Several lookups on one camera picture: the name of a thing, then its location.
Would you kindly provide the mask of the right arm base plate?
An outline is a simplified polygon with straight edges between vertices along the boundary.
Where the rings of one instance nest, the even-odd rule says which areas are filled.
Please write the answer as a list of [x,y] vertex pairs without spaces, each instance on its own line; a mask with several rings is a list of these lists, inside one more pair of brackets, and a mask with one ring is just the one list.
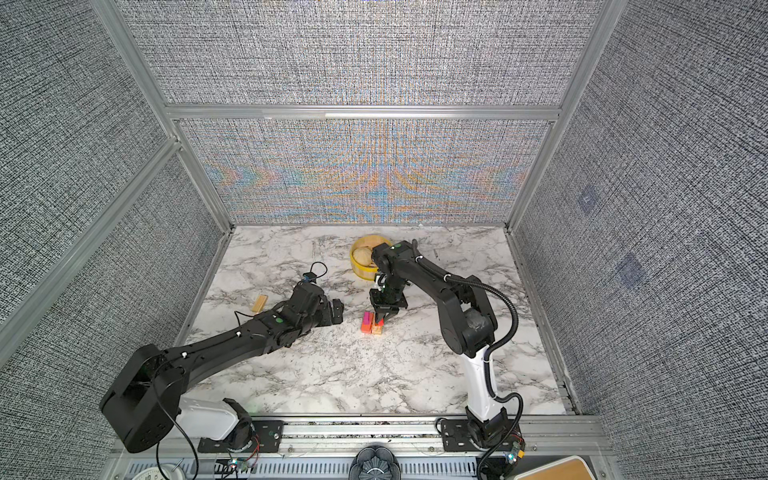
[[512,426],[512,420],[486,422],[484,425],[461,418],[441,418],[436,430],[446,452],[480,452],[496,446]]

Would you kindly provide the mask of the wooden board corner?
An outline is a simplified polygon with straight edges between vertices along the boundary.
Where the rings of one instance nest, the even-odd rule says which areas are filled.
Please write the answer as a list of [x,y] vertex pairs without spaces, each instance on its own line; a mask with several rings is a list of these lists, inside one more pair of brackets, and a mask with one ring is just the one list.
[[570,456],[518,474],[514,480],[595,480],[586,461]]

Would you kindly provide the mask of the orange wood block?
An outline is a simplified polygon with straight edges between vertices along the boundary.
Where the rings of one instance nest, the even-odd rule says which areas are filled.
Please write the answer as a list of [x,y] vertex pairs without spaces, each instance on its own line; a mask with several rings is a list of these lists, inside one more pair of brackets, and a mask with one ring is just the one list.
[[371,334],[374,325],[374,313],[365,311],[363,313],[360,330],[363,334]]

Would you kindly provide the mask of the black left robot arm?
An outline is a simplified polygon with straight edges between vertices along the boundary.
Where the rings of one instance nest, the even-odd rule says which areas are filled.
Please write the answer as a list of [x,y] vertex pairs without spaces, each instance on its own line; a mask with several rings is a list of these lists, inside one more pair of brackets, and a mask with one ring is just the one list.
[[144,452],[176,431],[231,451],[248,448],[254,437],[250,416],[239,403],[224,399],[214,408],[227,418],[195,421],[182,396],[201,381],[253,357],[288,348],[316,327],[343,322],[344,304],[322,288],[301,281],[291,297],[250,315],[236,328],[202,341],[161,350],[138,348],[100,402],[100,410],[130,453]]

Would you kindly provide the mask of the black round knob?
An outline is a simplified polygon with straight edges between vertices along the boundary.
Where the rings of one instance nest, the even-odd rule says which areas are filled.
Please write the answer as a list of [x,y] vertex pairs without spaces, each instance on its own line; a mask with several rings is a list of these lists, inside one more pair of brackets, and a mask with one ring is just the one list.
[[386,447],[363,448],[354,458],[349,480],[401,480],[402,470],[395,455]]

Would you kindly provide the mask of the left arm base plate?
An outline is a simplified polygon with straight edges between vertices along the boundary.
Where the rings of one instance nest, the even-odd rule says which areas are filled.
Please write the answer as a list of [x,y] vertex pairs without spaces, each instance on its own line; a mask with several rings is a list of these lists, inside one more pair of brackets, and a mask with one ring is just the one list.
[[251,454],[277,453],[282,441],[285,423],[281,420],[259,420],[242,424],[223,440],[200,439],[199,453]]

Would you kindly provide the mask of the white clock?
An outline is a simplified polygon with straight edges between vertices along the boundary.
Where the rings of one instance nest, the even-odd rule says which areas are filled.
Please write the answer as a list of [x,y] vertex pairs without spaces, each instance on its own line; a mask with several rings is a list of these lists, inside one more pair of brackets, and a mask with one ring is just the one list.
[[186,474],[180,468],[162,464],[136,473],[132,480],[186,480]]

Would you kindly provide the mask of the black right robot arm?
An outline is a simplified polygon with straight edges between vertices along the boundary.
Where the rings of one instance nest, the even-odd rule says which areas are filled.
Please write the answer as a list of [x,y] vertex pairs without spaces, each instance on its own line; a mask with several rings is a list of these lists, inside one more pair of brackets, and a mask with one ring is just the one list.
[[516,392],[503,396],[496,391],[492,359],[519,327],[511,300],[475,276],[462,277],[437,266],[421,254],[416,241],[382,243],[373,248],[372,260],[378,273],[369,298],[377,323],[408,308],[405,288],[410,285],[435,303],[442,338],[462,363],[466,424],[474,445],[486,451],[507,442],[522,445],[524,400]]

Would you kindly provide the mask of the left steamed bun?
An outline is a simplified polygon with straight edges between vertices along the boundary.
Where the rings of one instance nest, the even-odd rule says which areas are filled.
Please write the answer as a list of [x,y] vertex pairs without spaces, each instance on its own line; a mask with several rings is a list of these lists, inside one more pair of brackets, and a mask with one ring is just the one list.
[[353,260],[365,267],[370,267],[374,264],[372,260],[372,249],[369,247],[359,247],[352,252]]

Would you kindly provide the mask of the long natural wood block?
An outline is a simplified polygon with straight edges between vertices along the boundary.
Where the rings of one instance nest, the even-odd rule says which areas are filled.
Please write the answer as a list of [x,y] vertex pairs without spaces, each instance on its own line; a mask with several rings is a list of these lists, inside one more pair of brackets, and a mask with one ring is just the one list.
[[255,314],[262,312],[264,310],[267,300],[268,300],[267,295],[259,295],[256,301],[253,303],[251,307],[251,311]]

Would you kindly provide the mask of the aluminium front rail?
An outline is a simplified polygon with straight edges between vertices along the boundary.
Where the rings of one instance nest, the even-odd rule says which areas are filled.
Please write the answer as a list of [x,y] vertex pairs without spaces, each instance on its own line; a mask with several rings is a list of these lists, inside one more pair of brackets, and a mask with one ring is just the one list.
[[[398,457],[480,456],[470,440],[441,435],[440,419],[461,421],[458,414],[256,415],[256,422],[278,421],[264,429],[261,456],[277,458],[351,457],[365,446],[381,444]],[[598,416],[524,415],[519,427],[525,456],[614,457]]]

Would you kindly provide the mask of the yellow bamboo steamer basket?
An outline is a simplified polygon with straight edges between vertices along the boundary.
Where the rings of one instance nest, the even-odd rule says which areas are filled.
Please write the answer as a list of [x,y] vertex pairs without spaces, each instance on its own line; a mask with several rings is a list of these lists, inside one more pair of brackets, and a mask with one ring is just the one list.
[[366,235],[357,239],[350,247],[349,258],[353,273],[367,281],[373,281],[378,267],[373,261],[373,249],[381,244],[392,245],[392,241],[381,235]]

